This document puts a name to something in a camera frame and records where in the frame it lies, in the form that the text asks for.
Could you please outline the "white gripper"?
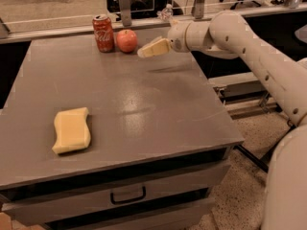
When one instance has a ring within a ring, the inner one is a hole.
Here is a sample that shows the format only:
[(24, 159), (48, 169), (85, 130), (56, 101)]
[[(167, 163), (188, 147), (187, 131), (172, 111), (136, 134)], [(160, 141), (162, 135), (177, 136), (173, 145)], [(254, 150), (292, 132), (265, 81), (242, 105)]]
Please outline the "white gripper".
[(167, 38), (157, 37), (137, 51), (141, 58), (151, 58), (170, 52), (171, 48), (180, 53), (189, 52), (186, 33), (190, 22), (173, 21)]

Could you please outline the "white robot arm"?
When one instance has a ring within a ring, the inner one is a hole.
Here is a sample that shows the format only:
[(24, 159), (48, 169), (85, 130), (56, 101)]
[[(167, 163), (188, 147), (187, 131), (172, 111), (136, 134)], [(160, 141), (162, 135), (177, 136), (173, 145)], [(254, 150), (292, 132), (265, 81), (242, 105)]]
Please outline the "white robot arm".
[(142, 58), (198, 51), (215, 58), (240, 58), (295, 125), (272, 154), (261, 230), (307, 230), (307, 68), (260, 38), (236, 11), (209, 21), (172, 20), (137, 51)]

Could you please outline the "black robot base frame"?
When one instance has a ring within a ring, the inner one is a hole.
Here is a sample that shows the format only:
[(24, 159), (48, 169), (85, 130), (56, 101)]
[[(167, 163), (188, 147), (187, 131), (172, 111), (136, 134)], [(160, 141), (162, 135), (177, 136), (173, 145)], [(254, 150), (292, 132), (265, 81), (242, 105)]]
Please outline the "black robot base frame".
[(294, 129), (295, 129), (295, 126), (291, 125), (289, 130), (261, 158), (256, 157), (251, 151), (246, 149), (243, 145), (237, 145), (234, 148), (238, 150), (239, 152), (241, 152), (256, 167), (258, 167), (264, 173), (267, 173), (269, 171), (269, 163), (271, 161), (272, 154), (277, 148), (277, 145), (287, 134), (289, 134)]

